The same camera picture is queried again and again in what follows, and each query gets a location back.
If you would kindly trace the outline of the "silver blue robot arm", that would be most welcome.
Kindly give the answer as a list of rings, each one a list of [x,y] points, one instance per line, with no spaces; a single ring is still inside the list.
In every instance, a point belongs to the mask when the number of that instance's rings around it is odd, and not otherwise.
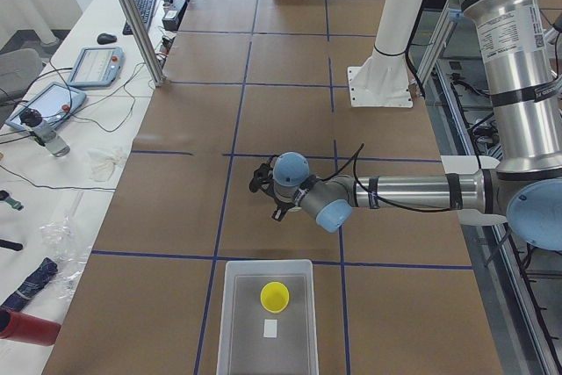
[[[432,177],[321,179],[303,155],[273,164],[267,193],[275,220],[299,209],[329,232],[356,207],[419,213],[472,209],[502,215],[540,249],[561,248],[561,81],[551,73],[538,0],[458,0],[476,26],[502,158],[492,169]]]

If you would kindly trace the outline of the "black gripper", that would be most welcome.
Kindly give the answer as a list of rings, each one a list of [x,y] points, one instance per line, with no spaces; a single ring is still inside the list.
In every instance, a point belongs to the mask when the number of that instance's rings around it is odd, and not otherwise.
[[[277,208],[271,215],[271,218],[275,221],[281,221],[285,217],[287,212],[293,208],[293,203],[279,199],[276,194],[273,195],[273,199],[276,203]]]

